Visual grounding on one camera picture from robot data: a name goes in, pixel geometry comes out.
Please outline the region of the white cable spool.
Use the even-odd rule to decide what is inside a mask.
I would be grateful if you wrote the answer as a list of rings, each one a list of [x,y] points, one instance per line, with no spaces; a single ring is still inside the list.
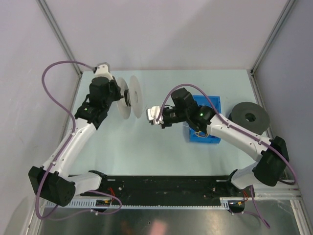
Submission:
[[[117,79],[117,84],[121,89],[120,94],[123,96],[117,102],[122,117],[128,119],[132,111],[136,118],[140,118],[143,111],[143,97],[137,77],[131,76],[129,85],[120,77]]]

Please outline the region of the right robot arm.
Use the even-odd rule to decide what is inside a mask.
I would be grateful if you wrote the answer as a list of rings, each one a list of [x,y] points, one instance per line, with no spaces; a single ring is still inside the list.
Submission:
[[[253,133],[220,114],[214,106],[198,105],[185,88],[172,90],[168,97],[174,106],[157,106],[152,123],[162,128],[174,123],[186,122],[194,131],[218,137],[248,154],[254,163],[234,170],[228,177],[225,190],[230,196],[238,196],[243,189],[255,183],[274,187],[289,162],[286,142],[276,136],[273,139]]]

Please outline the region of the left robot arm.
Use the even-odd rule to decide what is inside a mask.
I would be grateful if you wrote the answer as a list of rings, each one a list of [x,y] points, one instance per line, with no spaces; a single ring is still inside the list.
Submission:
[[[74,116],[74,125],[52,156],[41,166],[32,167],[28,173],[37,198],[58,206],[68,205],[74,196],[88,191],[104,195],[108,183],[104,174],[90,170],[85,174],[70,176],[69,171],[89,138],[108,115],[113,102],[123,96],[116,80],[100,76],[92,79],[89,94]]]

